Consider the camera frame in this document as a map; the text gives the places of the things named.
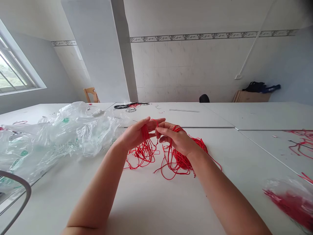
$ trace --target wooden chair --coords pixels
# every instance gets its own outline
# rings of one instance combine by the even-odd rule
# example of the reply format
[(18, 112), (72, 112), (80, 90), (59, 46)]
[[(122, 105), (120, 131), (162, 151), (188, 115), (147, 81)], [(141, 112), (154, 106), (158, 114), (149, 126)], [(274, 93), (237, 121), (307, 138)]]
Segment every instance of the wooden chair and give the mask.
[(94, 87), (86, 88), (86, 89), (84, 89), (84, 92), (85, 92), (88, 103), (91, 103), (88, 93), (93, 95), (93, 97), (94, 97), (93, 103), (100, 103), (100, 100), (98, 98), (98, 95), (97, 95)]

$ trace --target white wall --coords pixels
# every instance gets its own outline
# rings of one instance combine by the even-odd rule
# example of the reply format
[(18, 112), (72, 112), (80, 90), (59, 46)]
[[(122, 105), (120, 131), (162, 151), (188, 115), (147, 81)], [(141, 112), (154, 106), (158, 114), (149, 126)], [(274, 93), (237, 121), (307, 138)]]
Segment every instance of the white wall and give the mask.
[(313, 26), (300, 30), (260, 72), (270, 85), (281, 84), (270, 101), (313, 105), (312, 64)]
[(47, 89), (0, 96), (0, 114), (40, 103), (79, 101), (50, 41), (14, 32), (11, 35)]
[[(198, 39), (197, 34), (205, 33), (257, 32), (271, 3), (272, 0), (126, 0), (129, 33), (133, 41), (139, 41), (131, 43), (139, 101), (196, 102), (205, 93), (212, 102), (231, 102), (236, 90), (260, 78), (269, 59), (292, 36), (264, 37), (275, 32), (262, 33), (243, 78), (235, 80), (254, 38), (185, 40), (184, 35)], [(275, 1), (262, 30), (301, 28), (310, 13), (305, 3)], [(287, 31), (274, 35), (280, 34), (287, 35)], [(172, 41), (167, 35), (178, 35), (180, 39)], [(165, 41), (158, 41), (156, 36), (164, 36)]]
[(113, 16), (110, 0), (62, 0), (62, 6), (99, 100), (138, 101), (136, 87), (129, 87), (129, 84), (135, 84), (134, 71), (133, 69), (125, 71), (124, 67), (132, 63), (130, 43), (127, 42), (125, 33), (117, 33), (119, 30), (127, 30), (125, 16), (122, 14), (119, 15), (121, 17), (117, 14)]
[[(125, 0), (131, 37), (258, 30), (273, 0)], [(303, 0), (278, 0), (263, 30), (293, 29)]]
[[(124, 0), (124, 5), (130, 36), (141, 37), (258, 31), (271, 2), (272, 0)], [(309, 0), (277, 0), (263, 30), (297, 29), (311, 25), (312, 21), (307, 17), (310, 13), (308, 2)], [(13, 14), (16, 20), (8, 23), (18, 32), (47, 40), (74, 40), (60, 0), (5, 1), (1, 3), (0, 14)], [(176, 42), (177, 66), (167, 62), (168, 50), (172, 49), (174, 42), (164, 42), (163, 45), (160, 42), (136, 45), (132, 43), (138, 96), (141, 97), (141, 101), (146, 100), (146, 94), (149, 97), (147, 100), (163, 101), (168, 87), (168, 91), (171, 92), (166, 99), (168, 101), (197, 101), (198, 94), (205, 92), (213, 102), (229, 102), (237, 89), (244, 88), (255, 79), (264, 79), (260, 76), (267, 68), (269, 59), (274, 57), (280, 47), (290, 39), (291, 37), (260, 38), (247, 63), (243, 79), (239, 81), (235, 81), (234, 77), (242, 66), (252, 39), (218, 39), (214, 42), (203, 40), (193, 43), (182, 40), (180, 45)], [(144, 45), (146, 43), (150, 44), (150, 49)], [(82, 89), (94, 85), (75, 47), (77, 46), (60, 46), (55, 47), (55, 50), (76, 92), (82, 100), (85, 100)], [(192, 51), (184, 55), (184, 49), (190, 48)], [(145, 66), (147, 55), (144, 55), (143, 61), (142, 55), (147, 50), (148, 57), (156, 56), (155, 62), (162, 60), (163, 64), (150, 62), (149, 66)], [(180, 58), (184, 56), (191, 56), (191, 62), (180, 63)], [(170, 67), (176, 67), (176, 79), (178, 75), (186, 78), (189, 70), (186, 86), (166, 85), (166, 75), (170, 73), (168, 70), (174, 72), (176, 70), (168, 69)], [(145, 80), (151, 79), (154, 79), (155, 86), (142, 85)]]

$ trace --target black object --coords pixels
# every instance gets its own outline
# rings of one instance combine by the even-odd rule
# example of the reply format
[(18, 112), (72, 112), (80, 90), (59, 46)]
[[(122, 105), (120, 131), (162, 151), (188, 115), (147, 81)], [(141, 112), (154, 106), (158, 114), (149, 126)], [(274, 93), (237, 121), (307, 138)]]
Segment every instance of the black object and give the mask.
[(138, 103), (138, 102), (135, 102), (135, 103), (130, 103), (130, 104), (122, 104), (122, 105), (115, 105), (114, 108), (115, 109), (126, 109), (125, 111), (128, 112), (128, 113), (132, 113), (132, 112), (135, 112), (136, 111), (136, 106), (138, 105), (148, 105), (150, 103)]
[(206, 94), (203, 94), (202, 96), (199, 97), (199, 102), (200, 103), (210, 103), (210, 99)]
[(266, 87), (261, 91), (261, 93), (265, 94), (265, 93), (273, 92), (273, 91), (279, 90), (279, 89), (280, 89), (280, 84), (275, 85), (275, 86)]
[(243, 91), (248, 91), (248, 92), (258, 92), (258, 93), (260, 93), (265, 88), (266, 88), (265, 83), (250, 82), (249, 86), (246, 89), (242, 89), (242, 90)]

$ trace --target decorative tile border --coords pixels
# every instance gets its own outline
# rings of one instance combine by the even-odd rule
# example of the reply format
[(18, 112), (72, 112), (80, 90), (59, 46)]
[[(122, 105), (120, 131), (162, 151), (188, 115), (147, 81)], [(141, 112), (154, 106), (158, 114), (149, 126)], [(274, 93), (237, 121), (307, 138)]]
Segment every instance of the decorative tile border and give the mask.
[[(298, 29), (261, 31), (259, 37), (286, 37), (295, 36)], [(148, 36), (130, 38), (130, 42), (153, 42), (153, 41), (178, 41), (178, 40), (203, 40), (203, 39), (231, 39), (231, 38), (255, 38), (258, 31), (229, 32), (229, 33), (205, 33), (183, 34), (166, 36)]]
[(66, 41), (52, 41), (53, 46), (77, 46), (75, 40), (66, 40)]

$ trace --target white tile wall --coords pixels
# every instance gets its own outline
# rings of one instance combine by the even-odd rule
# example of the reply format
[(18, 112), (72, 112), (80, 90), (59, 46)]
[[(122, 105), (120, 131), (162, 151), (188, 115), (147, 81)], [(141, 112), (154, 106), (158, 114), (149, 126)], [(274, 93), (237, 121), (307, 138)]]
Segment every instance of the white tile wall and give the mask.
[(291, 37), (259, 38), (242, 80), (235, 80), (254, 38), (131, 43), (140, 102), (232, 102), (235, 92), (262, 81), (261, 70)]
[(58, 46), (54, 47), (54, 49), (56, 50), (69, 79), (75, 87), (78, 96), (82, 101), (87, 102), (83, 89), (93, 87), (93, 84), (90, 80), (90, 76), (79, 52), (78, 46)]

